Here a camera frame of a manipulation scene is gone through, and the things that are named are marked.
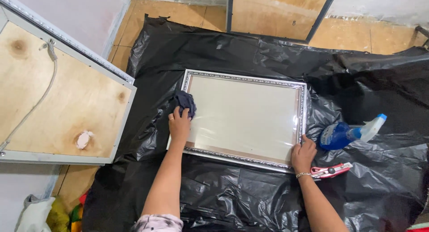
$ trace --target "black plastic sheet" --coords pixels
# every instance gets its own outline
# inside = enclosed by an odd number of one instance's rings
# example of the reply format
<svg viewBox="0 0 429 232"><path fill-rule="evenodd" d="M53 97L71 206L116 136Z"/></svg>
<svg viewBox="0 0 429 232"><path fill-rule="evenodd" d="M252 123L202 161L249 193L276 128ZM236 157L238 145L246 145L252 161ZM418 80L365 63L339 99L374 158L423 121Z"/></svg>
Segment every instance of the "black plastic sheet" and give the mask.
<svg viewBox="0 0 429 232"><path fill-rule="evenodd" d="M307 82L314 141L335 122L363 125L386 114L369 143L318 149L314 165L353 164L317 182L351 231L402 232L427 197L428 65L422 48L388 56L318 49L146 17L127 68L137 93L115 162L89 190L83 231L128 231L137 221L165 155L172 96L185 69L196 69ZM180 198L184 231L310 231L291 174L184 154Z"/></svg>

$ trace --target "spray bottle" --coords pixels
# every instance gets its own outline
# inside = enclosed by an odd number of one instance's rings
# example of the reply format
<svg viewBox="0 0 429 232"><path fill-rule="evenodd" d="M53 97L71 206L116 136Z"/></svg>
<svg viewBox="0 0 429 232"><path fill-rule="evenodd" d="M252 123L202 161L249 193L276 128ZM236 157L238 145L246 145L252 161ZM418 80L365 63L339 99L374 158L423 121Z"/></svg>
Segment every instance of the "spray bottle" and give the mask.
<svg viewBox="0 0 429 232"><path fill-rule="evenodd" d="M323 130L320 136L320 146L326 150L336 150L358 139L368 142L378 133L386 118L386 115L379 114L366 125L353 129L345 122L330 125Z"/></svg>

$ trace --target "cloth rag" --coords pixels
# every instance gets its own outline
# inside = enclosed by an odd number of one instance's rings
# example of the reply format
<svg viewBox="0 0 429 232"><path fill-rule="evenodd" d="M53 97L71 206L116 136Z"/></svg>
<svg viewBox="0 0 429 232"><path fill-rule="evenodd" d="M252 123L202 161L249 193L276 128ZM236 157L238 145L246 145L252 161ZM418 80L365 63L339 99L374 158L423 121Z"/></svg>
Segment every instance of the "cloth rag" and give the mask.
<svg viewBox="0 0 429 232"><path fill-rule="evenodd" d="M174 100L176 101L176 106L180 106L180 117L182 116L183 110L186 108L189 108L188 117L192 119L195 116L196 105L193 102L193 97L191 94L180 90L174 94Z"/></svg>

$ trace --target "wooden floor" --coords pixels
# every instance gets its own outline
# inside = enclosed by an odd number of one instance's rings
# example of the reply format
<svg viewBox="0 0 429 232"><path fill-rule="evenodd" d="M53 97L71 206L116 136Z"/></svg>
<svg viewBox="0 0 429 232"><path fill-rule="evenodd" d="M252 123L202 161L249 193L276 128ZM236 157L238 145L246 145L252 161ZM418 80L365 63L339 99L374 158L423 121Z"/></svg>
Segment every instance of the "wooden floor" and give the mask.
<svg viewBox="0 0 429 232"><path fill-rule="evenodd" d="M126 70L131 47L143 27L145 13L150 17L168 17L169 20L190 26L225 32L226 8L196 6L175 2L131 0L131 5L121 23L108 61ZM370 22L325 18L309 45L318 48L367 51L373 54L392 54L425 42L414 28L387 22ZM59 195L68 210L78 204L78 197L85 193L94 180L98 166L63 165L53 195Z"/></svg>

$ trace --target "plywood backing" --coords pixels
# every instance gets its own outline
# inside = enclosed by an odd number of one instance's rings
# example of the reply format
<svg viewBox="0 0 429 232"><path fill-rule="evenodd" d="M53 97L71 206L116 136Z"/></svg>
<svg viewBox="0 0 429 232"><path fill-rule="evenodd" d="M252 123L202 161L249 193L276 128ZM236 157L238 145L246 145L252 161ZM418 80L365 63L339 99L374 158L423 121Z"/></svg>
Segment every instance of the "plywood backing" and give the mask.
<svg viewBox="0 0 429 232"><path fill-rule="evenodd" d="M8 22L0 34L0 140L45 92L54 70L44 41ZM131 90L55 48L58 72L46 99L6 150L109 157ZM94 134L83 149L84 131Z"/></svg>
<svg viewBox="0 0 429 232"><path fill-rule="evenodd" d="M231 31L305 40L326 0L233 0Z"/></svg>

